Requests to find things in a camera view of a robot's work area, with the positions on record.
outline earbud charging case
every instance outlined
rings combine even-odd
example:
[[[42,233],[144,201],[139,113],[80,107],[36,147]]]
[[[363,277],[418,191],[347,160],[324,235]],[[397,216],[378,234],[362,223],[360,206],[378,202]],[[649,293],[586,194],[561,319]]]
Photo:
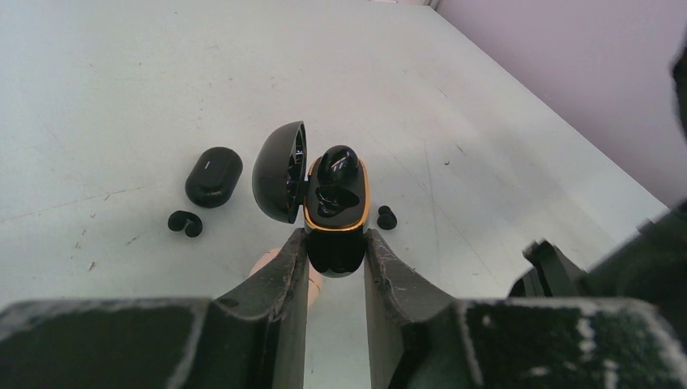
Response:
[[[260,209],[274,220],[293,224],[303,206],[305,247],[310,264],[325,276],[342,277],[353,273],[365,257],[369,218],[369,182],[365,163],[359,159],[358,173],[343,185],[357,197],[355,206],[336,216],[318,214],[315,190],[317,158],[308,170],[307,143],[303,122],[276,129],[267,138],[253,168],[253,196]]]

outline black charging case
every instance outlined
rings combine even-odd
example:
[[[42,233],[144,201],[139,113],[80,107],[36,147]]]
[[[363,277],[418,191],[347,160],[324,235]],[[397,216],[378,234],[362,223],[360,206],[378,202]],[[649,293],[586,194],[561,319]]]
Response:
[[[306,168],[305,125],[293,122],[272,132],[253,168],[253,196],[266,215],[293,224],[303,206],[310,264],[325,276],[347,276],[365,257],[369,182],[365,163],[357,161],[357,171],[344,182],[320,182],[322,157]],[[322,193],[337,200],[336,212],[322,212]]]
[[[191,170],[186,195],[200,207],[219,207],[232,197],[242,170],[241,158],[233,150],[213,147],[201,154]]]

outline closed earbud case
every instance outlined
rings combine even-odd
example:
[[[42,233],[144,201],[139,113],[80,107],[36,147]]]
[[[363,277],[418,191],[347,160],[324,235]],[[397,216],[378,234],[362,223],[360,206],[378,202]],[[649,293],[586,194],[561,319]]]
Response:
[[[205,151],[186,179],[186,195],[199,207],[214,208],[232,197],[243,163],[235,151],[213,147]]]

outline white table surface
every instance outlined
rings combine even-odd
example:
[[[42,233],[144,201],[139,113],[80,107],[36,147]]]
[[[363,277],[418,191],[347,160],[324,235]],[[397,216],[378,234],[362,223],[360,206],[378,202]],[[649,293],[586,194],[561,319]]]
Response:
[[[3,2],[0,306],[235,287],[293,229],[250,175],[295,120],[310,162],[357,151],[399,218],[384,238],[456,297],[504,296],[535,239],[589,268],[665,210],[428,7],[287,3]],[[199,209],[183,183],[220,145],[244,172]],[[177,209],[203,235],[169,232]],[[368,387],[362,271],[327,280],[308,320],[305,387]]]

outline gold trim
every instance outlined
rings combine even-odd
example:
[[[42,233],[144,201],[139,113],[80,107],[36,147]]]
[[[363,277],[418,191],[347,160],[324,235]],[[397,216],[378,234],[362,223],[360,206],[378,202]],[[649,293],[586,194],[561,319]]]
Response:
[[[320,159],[321,159],[321,157],[317,158],[315,160],[315,162],[313,162],[313,164],[310,166],[310,171],[308,172],[308,178],[313,175],[313,169],[315,168],[315,164],[317,164]],[[308,213],[308,205],[305,203],[305,200],[304,200],[303,201],[303,214],[305,216],[305,223],[312,230],[345,233],[347,231],[352,231],[354,229],[358,229],[365,224],[365,222],[367,221],[367,218],[369,217],[369,180],[367,177],[367,168],[365,167],[365,162],[363,162],[362,159],[358,159],[358,161],[361,163],[361,168],[363,169],[363,174],[365,175],[365,209],[363,210],[363,217],[361,217],[361,219],[358,220],[356,223],[353,223],[350,225],[345,225],[344,227],[341,227],[338,229],[330,229],[327,227],[321,227],[321,226],[313,223],[313,221],[310,219],[310,214]]]

